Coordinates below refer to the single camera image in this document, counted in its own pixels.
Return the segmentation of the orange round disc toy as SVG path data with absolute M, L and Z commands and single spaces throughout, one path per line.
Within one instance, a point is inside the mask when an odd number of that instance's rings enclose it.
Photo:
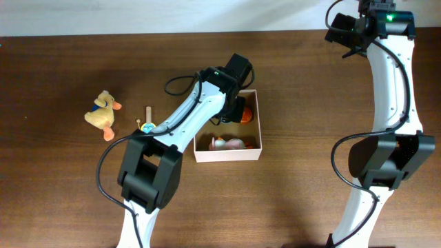
M 253 119 L 253 112 L 252 112 L 252 110 L 249 107 L 245 106 L 244 110 L 243 110 L 243 115 L 242 115 L 242 119 L 241 119 L 240 123 L 241 124 L 246 124 L 246 123 L 251 122 L 252 119 Z

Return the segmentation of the white duck toy pink hat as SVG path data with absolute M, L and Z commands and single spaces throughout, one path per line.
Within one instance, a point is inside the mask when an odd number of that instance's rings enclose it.
M 209 151 L 223 151 L 223 150 L 239 150 L 239 149 L 253 149 L 254 147 L 250 143 L 245 143 L 238 138 L 232 138 L 228 141 L 224 140 L 220 136 L 212 138 L 209 144 Z

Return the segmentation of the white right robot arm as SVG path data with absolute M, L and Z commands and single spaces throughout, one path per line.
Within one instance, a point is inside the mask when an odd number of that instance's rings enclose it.
M 435 139 L 423 132 L 413 95 L 412 58 L 416 30 L 407 11 L 365 8 L 358 18 L 337 14 L 326 40 L 346 46 L 352 56 L 368 58 L 374 90 L 370 132 L 336 142 L 331 152 L 355 139 L 349 151 L 351 187 L 345 212 L 327 247 L 367 247 L 386 201 L 435 150 Z

